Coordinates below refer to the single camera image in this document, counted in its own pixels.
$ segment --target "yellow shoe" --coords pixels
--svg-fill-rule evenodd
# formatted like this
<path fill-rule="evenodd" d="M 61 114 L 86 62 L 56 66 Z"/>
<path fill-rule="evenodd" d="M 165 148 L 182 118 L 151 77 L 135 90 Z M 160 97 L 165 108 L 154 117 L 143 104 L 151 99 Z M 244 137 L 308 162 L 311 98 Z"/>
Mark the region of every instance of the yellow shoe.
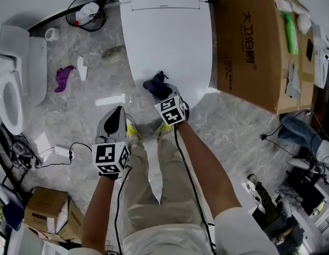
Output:
<path fill-rule="evenodd" d="M 162 123 L 162 125 L 155 131 L 157 138 L 161 135 L 163 131 L 171 132 L 174 129 L 173 126 L 168 126 L 166 123 Z"/>
<path fill-rule="evenodd" d="M 137 135 L 141 139 L 141 135 L 135 127 L 135 123 L 129 114 L 126 114 L 126 136 L 130 137 L 132 135 Z"/>

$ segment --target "sneaker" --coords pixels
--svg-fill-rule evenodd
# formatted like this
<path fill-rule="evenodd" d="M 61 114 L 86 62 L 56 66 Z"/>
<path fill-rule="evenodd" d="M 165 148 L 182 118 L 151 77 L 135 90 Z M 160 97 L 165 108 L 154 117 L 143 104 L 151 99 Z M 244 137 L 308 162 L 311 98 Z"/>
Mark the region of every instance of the sneaker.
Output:
<path fill-rule="evenodd" d="M 141 139 L 141 135 L 135 127 L 135 123 L 129 114 L 126 114 L 126 136 L 130 137 L 131 135 L 137 135 Z"/>
<path fill-rule="evenodd" d="M 260 182 L 255 174 L 250 174 L 247 179 L 254 184 L 254 186 L 257 186 Z"/>
<path fill-rule="evenodd" d="M 168 126 L 166 123 L 162 123 L 162 125 L 155 131 L 157 138 L 163 131 L 171 132 L 174 129 L 172 126 Z"/>

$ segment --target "green bottle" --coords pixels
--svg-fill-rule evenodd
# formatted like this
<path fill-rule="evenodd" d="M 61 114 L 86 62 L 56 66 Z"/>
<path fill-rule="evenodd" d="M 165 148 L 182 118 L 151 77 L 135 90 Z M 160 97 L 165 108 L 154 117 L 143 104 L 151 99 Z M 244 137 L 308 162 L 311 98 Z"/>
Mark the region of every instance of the green bottle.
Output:
<path fill-rule="evenodd" d="M 285 13 L 285 20 L 286 20 L 286 36 L 287 36 L 289 53 L 298 55 L 299 48 L 298 48 L 296 27 L 288 13 Z"/>

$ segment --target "cardboard box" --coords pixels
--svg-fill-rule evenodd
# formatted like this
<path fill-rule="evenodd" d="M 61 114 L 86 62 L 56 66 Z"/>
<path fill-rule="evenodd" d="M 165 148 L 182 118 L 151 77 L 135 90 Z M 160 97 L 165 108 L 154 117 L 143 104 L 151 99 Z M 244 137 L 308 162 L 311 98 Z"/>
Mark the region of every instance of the cardboard box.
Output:
<path fill-rule="evenodd" d="M 68 193 L 36 187 L 25 210 L 24 223 L 57 242 L 81 244 L 84 215 Z"/>
<path fill-rule="evenodd" d="M 274 114 L 311 108 L 314 50 L 307 58 L 311 31 L 302 35 L 294 13 L 299 55 L 288 52 L 284 13 L 275 0 L 219 0 L 215 4 L 218 88 Z M 301 96 L 286 94 L 288 69 L 295 65 Z"/>

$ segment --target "toilet seat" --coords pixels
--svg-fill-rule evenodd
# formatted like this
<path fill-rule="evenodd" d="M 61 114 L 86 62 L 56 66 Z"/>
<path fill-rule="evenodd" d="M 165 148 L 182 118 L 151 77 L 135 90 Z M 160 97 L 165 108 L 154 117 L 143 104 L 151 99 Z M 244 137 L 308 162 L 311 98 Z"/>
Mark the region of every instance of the toilet seat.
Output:
<path fill-rule="evenodd" d="M 207 0 L 120 0 L 126 52 L 140 93 L 159 71 L 193 108 L 212 72 L 212 26 Z"/>
<path fill-rule="evenodd" d="M 0 117 L 13 135 L 23 131 L 22 91 L 17 72 L 0 77 Z"/>

